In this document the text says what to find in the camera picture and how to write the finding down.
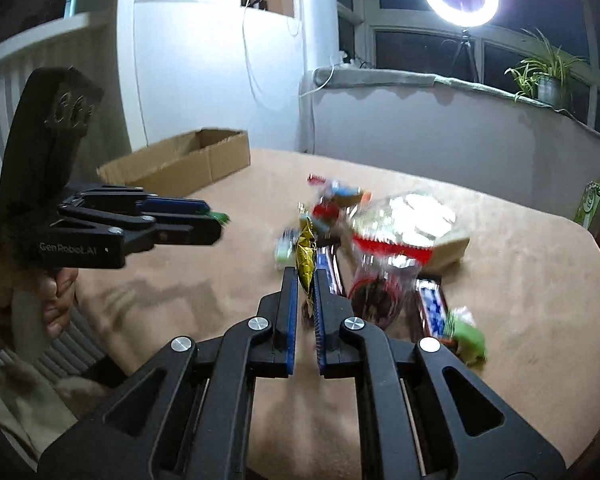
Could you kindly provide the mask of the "person's left hand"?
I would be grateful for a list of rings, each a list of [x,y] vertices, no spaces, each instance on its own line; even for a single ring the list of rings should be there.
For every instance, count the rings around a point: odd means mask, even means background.
[[[42,301],[42,319],[50,339],[58,338],[70,323],[78,277],[79,270],[75,268],[62,268],[55,274],[35,274],[34,291]]]

